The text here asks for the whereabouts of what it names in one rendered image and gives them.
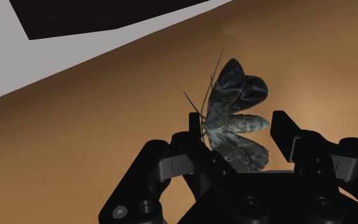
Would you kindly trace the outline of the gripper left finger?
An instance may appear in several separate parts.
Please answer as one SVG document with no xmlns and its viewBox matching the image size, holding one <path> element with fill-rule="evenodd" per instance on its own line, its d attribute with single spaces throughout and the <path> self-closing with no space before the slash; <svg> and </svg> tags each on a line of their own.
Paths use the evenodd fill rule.
<svg viewBox="0 0 358 224">
<path fill-rule="evenodd" d="M 216 187 L 222 158 L 200 137 L 198 113 L 190 113 L 189 129 L 174 134 L 171 142 L 148 141 L 100 210 L 99 224 L 167 224 L 160 197 L 178 176 L 196 201 L 177 224 L 238 224 Z"/>
</svg>

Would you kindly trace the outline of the grey moth figure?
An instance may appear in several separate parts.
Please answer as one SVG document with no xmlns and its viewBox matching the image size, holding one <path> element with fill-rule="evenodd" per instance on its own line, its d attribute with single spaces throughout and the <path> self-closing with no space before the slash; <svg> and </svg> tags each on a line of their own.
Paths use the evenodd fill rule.
<svg viewBox="0 0 358 224">
<path fill-rule="evenodd" d="M 202 106 L 201 138 L 207 136 L 211 150 L 218 152 L 237 172 L 262 171 L 269 162 L 268 150 L 241 133 L 265 130 L 269 121 L 259 115 L 241 112 L 268 97 L 265 81 L 245 74 L 235 58 L 230 59 L 216 75 L 212 73 Z"/>
</svg>

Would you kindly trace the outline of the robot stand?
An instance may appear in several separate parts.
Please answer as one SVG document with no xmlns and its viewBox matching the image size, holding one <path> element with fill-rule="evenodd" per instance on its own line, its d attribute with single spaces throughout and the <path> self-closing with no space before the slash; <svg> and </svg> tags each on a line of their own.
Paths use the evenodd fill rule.
<svg viewBox="0 0 358 224">
<path fill-rule="evenodd" d="M 9 0 L 27 37 L 119 29 L 209 0 Z"/>
</svg>

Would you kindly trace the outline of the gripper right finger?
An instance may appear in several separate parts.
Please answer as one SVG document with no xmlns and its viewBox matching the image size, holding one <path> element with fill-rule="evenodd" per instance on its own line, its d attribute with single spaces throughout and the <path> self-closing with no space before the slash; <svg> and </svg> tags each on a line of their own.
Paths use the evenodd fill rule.
<svg viewBox="0 0 358 224">
<path fill-rule="evenodd" d="M 299 128 L 284 111 L 274 111 L 270 135 L 295 172 L 317 176 L 327 188 L 343 189 L 358 200 L 358 137 L 332 143 L 316 131 Z"/>
</svg>

